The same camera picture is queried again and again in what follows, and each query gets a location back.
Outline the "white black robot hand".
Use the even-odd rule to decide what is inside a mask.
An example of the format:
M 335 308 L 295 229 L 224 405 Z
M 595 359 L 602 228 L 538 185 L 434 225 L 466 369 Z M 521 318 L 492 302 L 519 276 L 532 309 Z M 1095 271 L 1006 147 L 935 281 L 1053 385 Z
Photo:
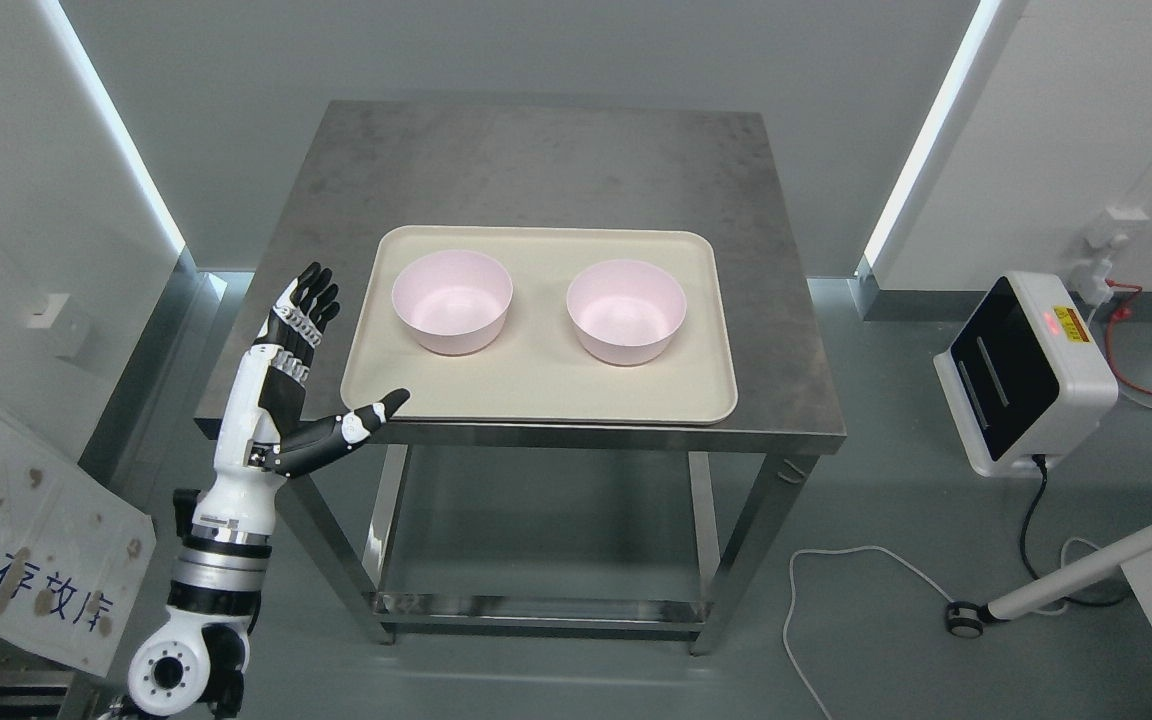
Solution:
M 366 445 L 410 400 L 397 388 L 372 404 L 302 418 L 314 354 L 340 310 L 338 291 L 332 270 L 310 263 L 271 302 L 238 359 L 212 458 L 217 479 L 198 497 L 192 529 L 221 541 L 270 536 L 285 483 Z

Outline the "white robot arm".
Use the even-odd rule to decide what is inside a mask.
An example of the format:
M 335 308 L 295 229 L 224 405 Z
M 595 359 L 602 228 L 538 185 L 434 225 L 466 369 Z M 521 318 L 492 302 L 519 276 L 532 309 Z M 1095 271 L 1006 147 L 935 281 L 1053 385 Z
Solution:
M 241 712 L 250 635 L 273 548 L 268 537 L 192 525 L 180 533 L 166 621 L 134 652 L 105 719 L 169 719 L 202 705 Z

